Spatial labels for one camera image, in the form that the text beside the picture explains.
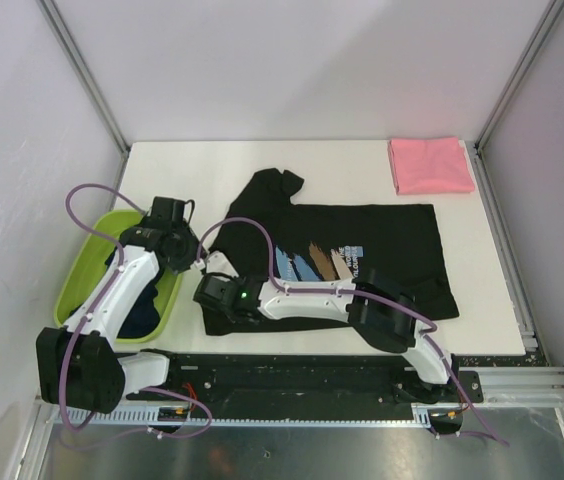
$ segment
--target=t-shirt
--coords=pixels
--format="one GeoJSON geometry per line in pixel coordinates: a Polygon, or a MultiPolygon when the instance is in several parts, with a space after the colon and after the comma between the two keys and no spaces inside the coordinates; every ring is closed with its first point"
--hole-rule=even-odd
{"type": "MultiPolygon", "coordinates": [[[[294,205],[304,184],[293,172],[272,168],[253,175],[229,208],[228,217],[261,223],[275,245],[276,276],[283,280],[332,281],[374,268],[415,297],[416,308],[432,320],[459,315],[444,266],[432,205],[294,205]]],[[[220,228],[211,251],[226,255],[240,275],[267,274],[262,233],[251,225],[220,228]]],[[[205,310],[207,335],[337,328],[333,320],[290,318],[234,324],[205,310]]]]}

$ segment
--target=folded pink towel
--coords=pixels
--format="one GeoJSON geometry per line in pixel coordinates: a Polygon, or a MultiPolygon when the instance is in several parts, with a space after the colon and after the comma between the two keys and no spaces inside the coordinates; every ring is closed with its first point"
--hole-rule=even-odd
{"type": "Polygon", "coordinates": [[[389,142],[389,162],[398,195],[475,190],[464,149],[455,137],[394,138],[389,142]]]}

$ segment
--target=white tabletop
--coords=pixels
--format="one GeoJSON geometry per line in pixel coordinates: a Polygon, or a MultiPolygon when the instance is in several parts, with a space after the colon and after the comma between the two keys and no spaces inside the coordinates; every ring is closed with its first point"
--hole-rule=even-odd
{"type": "MultiPolygon", "coordinates": [[[[196,201],[198,236],[226,216],[257,170],[288,169],[305,179],[294,203],[364,205],[431,203],[435,207],[451,291],[460,316],[438,322],[435,339],[463,355],[522,355],[524,346],[479,192],[397,196],[385,141],[142,142],[131,149],[121,192],[149,207],[156,195],[196,201]]],[[[128,208],[118,201],[116,208],[128,208]]],[[[381,354],[353,329],[289,333],[204,333],[193,302],[200,273],[184,274],[169,323],[149,343],[197,353],[381,354]]]]}

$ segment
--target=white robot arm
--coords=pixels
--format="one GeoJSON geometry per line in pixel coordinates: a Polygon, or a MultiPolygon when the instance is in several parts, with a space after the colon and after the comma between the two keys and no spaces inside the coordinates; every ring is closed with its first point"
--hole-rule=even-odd
{"type": "MultiPolygon", "coordinates": [[[[167,352],[118,356],[113,344],[136,299],[160,269],[180,273],[195,264],[199,242],[183,219],[183,211],[181,200],[156,197],[150,215],[120,237],[124,264],[108,269],[63,328],[45,328],[40,333],[36,349],[44,400],[59,402],[59,376],[67,345],[85,315],[88,321],[70,355],[67,405],[110,413],[125,395],[166,381],[170,364],[167,352]],[[119,273],[115,281],[103,293],[116,268],[119,273]],[[97,307],[88,313],[88,306],[101,295],[97,307]]],[[[117,265],[117,255],[112,265],[117,265]]],[[[450,355],[443,352],[440,356],[425,341],[426,325],[402,311],[365,298],[367,292],[389,298],[407,309],[414,308],[407,294],[375,272],[355,280],[283,282],[285,291],[276,287],[280,281],[239,276],[219,252],[210,255],[205,264],[206,271],[194,300],[231,321],[275,322],[295,317],[343,322],[372,347],[388,355],[401,355],[422,382],[433,385],[449,382],[444,361],[450,364],[450,355]]]]}

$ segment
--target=lime green bin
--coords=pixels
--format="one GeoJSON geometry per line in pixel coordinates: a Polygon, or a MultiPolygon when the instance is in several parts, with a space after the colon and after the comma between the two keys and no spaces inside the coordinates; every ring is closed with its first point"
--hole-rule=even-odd
{"type": "MultiPolygon", "coordinates": [[[[135,210],[114,210],[104,215],[95,224],[95,229],[115,238],[119,238],[124,230],[137,225],[142,215],[135,210]]],[[[89,235],[82,245],[82,249],[71,272],[64,282],[58,301],[55,304],[55,322],[62,325],[71,312],[82,305],[106,272],[104,262],[113,250],[111,242],[95,235],[89,235]]],[[[178,296],[182,283],[182,275],[174,275],[166,271],[157,283],[158,295],[153,304],[160,315],[160,323],[153,332],[142,338],[120,338],[120,343],[144,343],[157,337],[169,320],[171,310],[178,296]]]]}

